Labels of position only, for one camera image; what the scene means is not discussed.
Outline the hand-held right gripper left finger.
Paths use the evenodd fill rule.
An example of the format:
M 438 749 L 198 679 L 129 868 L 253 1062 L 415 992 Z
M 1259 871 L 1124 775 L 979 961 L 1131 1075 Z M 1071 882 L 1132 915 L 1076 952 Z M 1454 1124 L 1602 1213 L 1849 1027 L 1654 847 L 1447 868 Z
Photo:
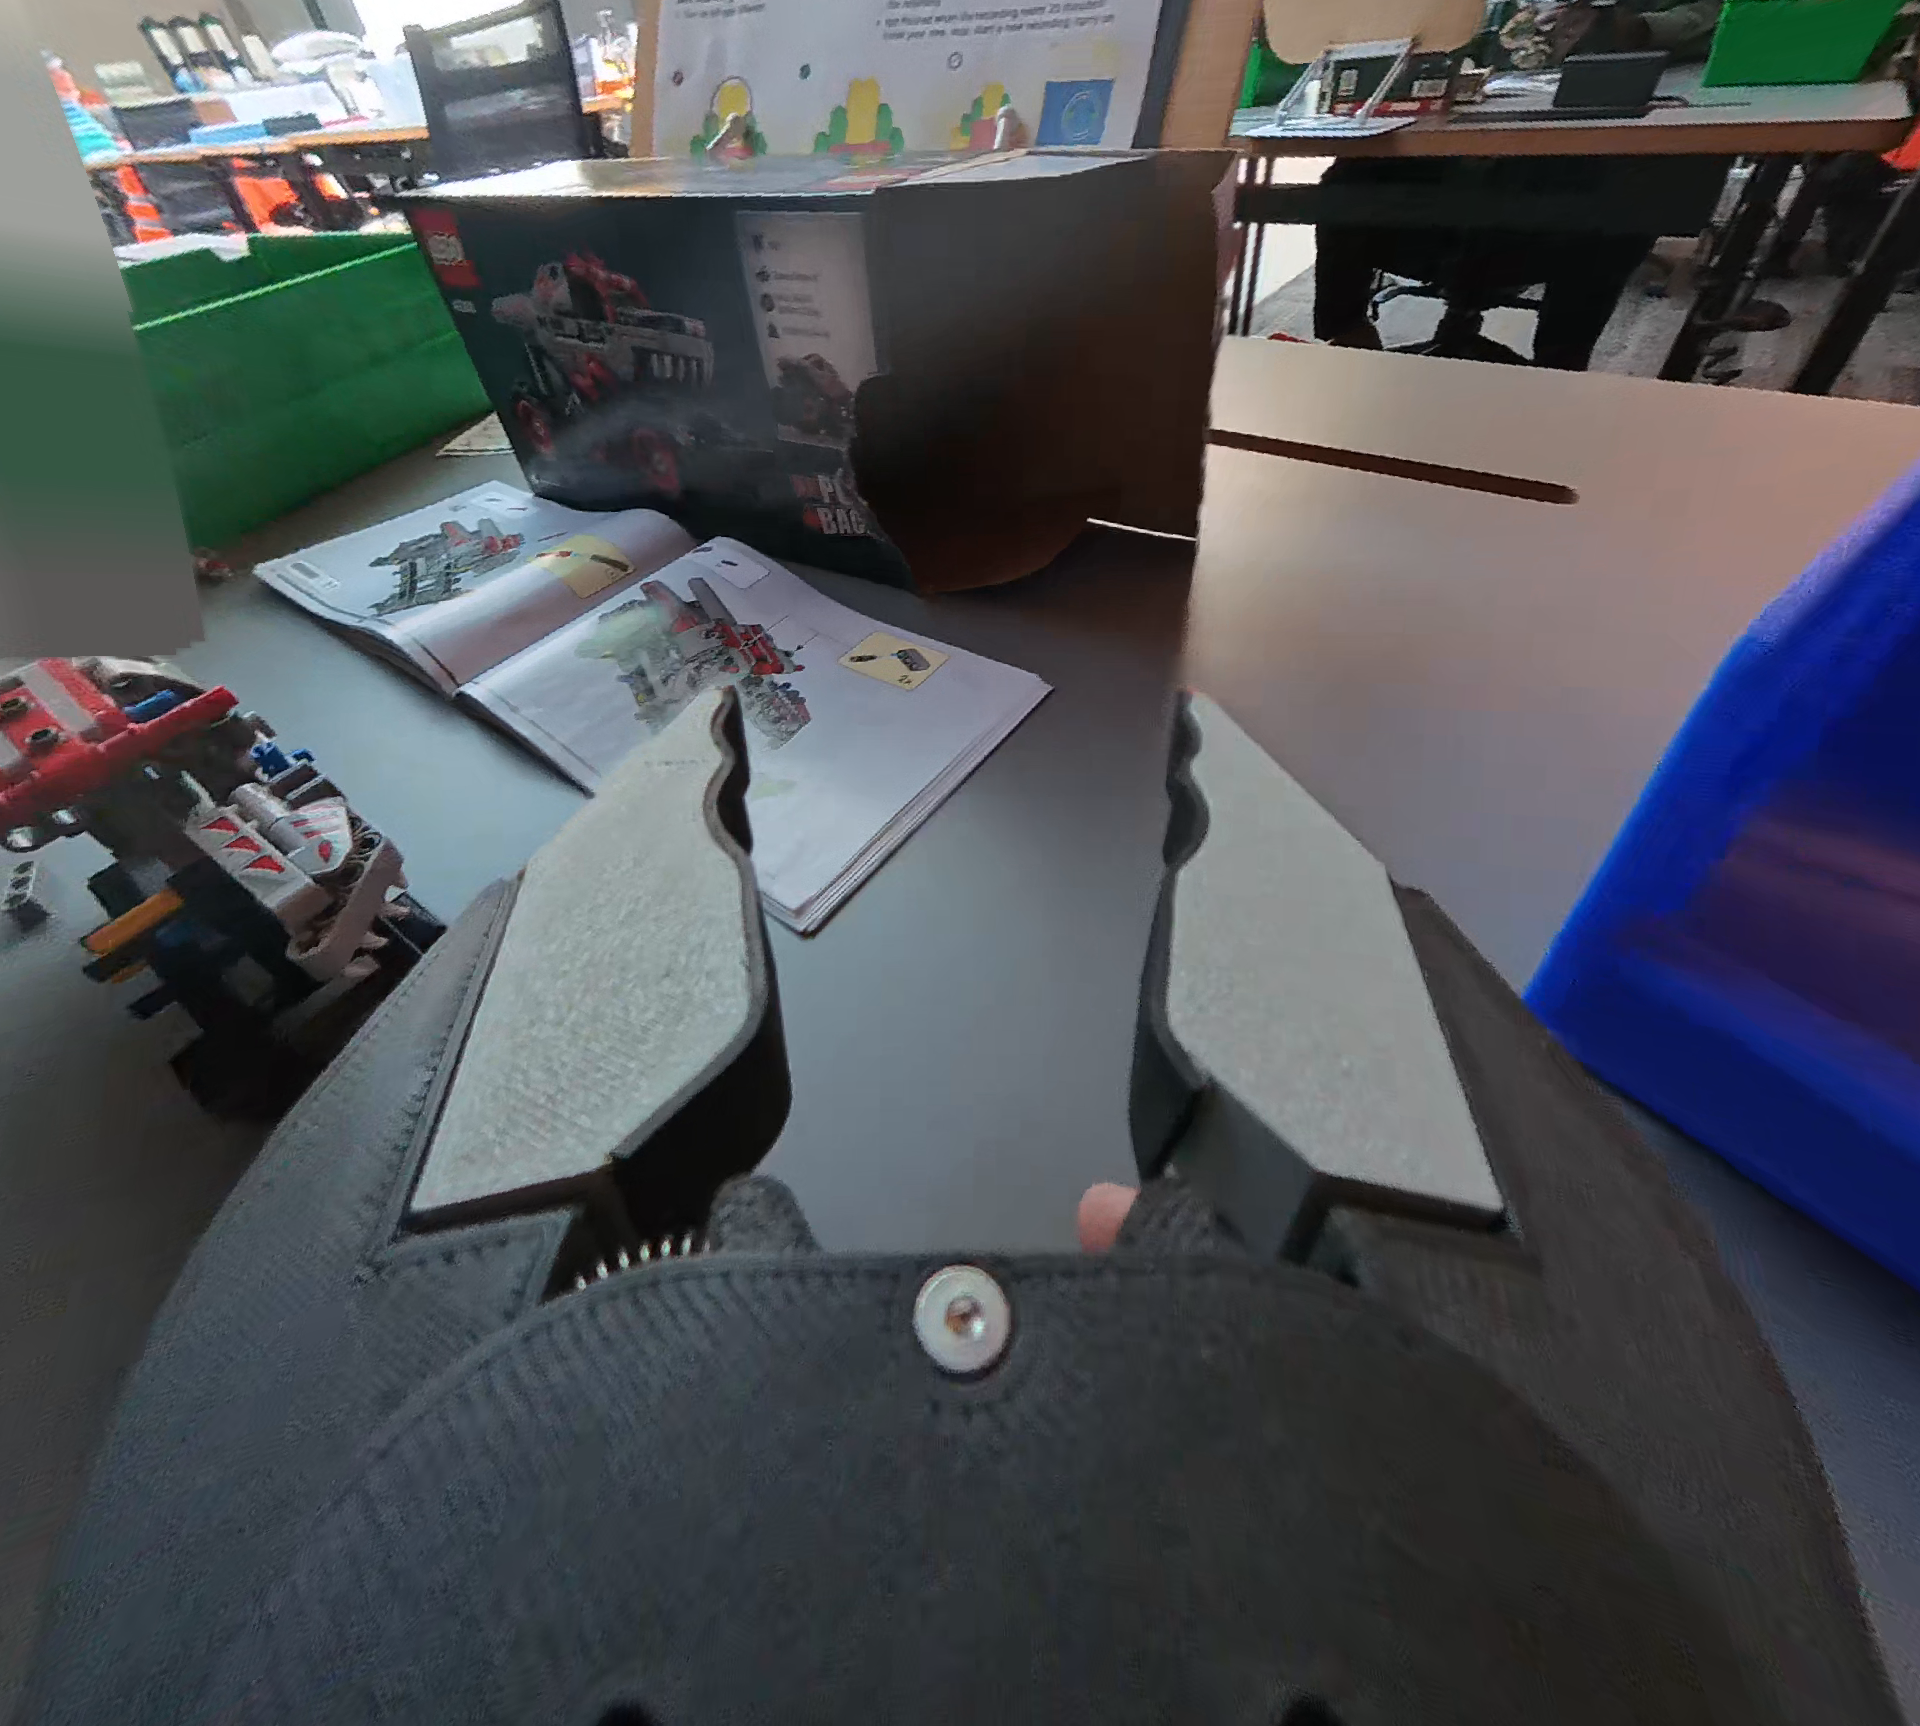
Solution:
M 407 1217 L 579 1208 L 703 1229 L 792 1077 L 749 811 L 746 714 L 704 689 L 517 881 Z

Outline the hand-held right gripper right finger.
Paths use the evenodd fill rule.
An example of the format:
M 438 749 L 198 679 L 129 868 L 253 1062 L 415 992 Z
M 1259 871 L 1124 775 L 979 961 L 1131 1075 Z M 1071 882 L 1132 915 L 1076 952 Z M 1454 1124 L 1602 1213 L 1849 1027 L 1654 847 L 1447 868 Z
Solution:
M 1337 1210 L 1499 1234 L 1506 1196 L 1380 858 L 1202 692 L 1178 697 L 1127 1101 L 1144 1182 L 1252 1254 Z

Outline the red grey lego truck model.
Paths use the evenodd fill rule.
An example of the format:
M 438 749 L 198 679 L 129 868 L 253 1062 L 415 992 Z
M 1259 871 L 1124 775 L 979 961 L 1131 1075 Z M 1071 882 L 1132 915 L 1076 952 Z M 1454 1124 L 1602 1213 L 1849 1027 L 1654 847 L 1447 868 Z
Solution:
M 225 1121 L 280 1119 L 446 930 L 315 755 L 153 659 L 4 665 L 2 830 L 4 876 L 107 852 L 84 979 L 191 1022 L 171 1066 Z

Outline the open lego instruction booklet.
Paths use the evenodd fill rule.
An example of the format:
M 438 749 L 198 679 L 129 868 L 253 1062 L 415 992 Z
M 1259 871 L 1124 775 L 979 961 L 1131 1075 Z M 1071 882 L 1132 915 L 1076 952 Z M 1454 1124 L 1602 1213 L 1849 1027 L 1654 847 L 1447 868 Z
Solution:
M 818 933 L 1048 697 L 880 624 L 735 538 L 488 482 L 259 562 L 584 794 L 700 694 L 735 691 L 765 908 Z

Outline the black lego truck box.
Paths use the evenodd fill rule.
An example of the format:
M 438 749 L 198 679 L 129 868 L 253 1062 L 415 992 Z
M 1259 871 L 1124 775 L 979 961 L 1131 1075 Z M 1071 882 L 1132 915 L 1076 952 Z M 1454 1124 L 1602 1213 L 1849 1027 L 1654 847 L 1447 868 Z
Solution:
M 1226 170 L 557 161 L 402 210 L 537 496 L 926 597 L 1197 532 Z

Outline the blue plastic bin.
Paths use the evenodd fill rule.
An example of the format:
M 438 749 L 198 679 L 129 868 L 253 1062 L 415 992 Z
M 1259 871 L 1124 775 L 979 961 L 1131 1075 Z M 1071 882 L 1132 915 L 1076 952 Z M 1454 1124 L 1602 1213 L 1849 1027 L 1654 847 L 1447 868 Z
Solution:
M 1527 989 L 1588 1072 L 1919 1284 L 1919 482 L 1740 635 Z

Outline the large green plastic bin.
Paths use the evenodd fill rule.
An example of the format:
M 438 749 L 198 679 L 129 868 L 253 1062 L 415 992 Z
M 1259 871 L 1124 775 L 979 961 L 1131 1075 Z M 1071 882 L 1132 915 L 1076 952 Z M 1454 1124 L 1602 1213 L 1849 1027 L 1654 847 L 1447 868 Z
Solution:
M 183 236 L 119 273 L 198 553 L 492 410 L 408 230 Z

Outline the black office chair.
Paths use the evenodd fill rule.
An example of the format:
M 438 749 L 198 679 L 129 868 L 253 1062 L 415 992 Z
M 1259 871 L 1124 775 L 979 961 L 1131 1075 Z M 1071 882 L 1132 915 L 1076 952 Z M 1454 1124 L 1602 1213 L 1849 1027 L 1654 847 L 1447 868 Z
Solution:
M 604 155 L 584 106 L 563 0 L 524 0 L 401 34 L 441 183 L 494 179 Z

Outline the clear acrylic stand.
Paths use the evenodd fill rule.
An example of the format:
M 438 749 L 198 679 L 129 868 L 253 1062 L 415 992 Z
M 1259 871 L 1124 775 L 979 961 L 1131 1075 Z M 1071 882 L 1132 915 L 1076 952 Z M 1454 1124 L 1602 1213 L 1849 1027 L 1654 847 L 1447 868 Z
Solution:
M 1270 133 L 1281 138 L 1330 134 L 1358 138 L 1398 129 L 1387 95 L 1412 58 L 1412 39 L 1344 42 L 1318 54 L 1275 109 Z

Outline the dark flat box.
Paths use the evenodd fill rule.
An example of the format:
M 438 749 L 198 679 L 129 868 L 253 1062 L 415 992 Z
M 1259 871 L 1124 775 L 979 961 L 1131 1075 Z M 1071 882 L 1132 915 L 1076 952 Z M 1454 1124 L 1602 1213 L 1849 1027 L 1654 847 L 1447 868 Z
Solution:
M 1575 54 L 1563 63 L 1548 109 L 1576 118 L 1639 118 L 1654 106 L 1669 54 L 1662 50 Z

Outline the grey table with black legs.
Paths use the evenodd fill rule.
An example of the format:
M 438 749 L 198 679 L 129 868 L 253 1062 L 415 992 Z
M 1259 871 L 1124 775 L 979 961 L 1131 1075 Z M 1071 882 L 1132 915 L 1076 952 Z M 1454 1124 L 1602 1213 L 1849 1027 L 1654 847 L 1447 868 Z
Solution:
M 1727 215 L 1707 230 L 1694 262 L 1693 301 L 1659 377 L 1674 384 L 1727 384 L 1735 320 L 1753 309 L 1764 265 L 1787 252 L 1788 227 L 1812 205 L 1812 187 L 1842 157 L 1883 159 L 1909 145 L 1916 112 L 1897 81 L 1828 87 L 1703 88 L 1691 68 L 1669 73 L 1637 116 L 1578 114 L 1480 101 L 1445 114 L 1309 118 L 1281 106 L 1247 106 L 1231 123 L 1239 159 L 1235 229 L 1239 252 L 1229 292 L 1229 333 L 1254 331 L 1257 287 L 1273 227 L 1330 227 L 1351 215 L 1304 183 L 1282 183 L 1287 161 L 1388 159 L 1729 159 L 1744 175 Z

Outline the small green plastic bin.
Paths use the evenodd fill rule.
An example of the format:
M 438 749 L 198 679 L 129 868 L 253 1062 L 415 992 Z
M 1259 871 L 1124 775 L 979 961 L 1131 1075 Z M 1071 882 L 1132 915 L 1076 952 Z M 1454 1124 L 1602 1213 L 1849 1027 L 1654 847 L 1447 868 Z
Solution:
M 1703 88 L 1853 84 L 1914 0 L 1727 0 Z

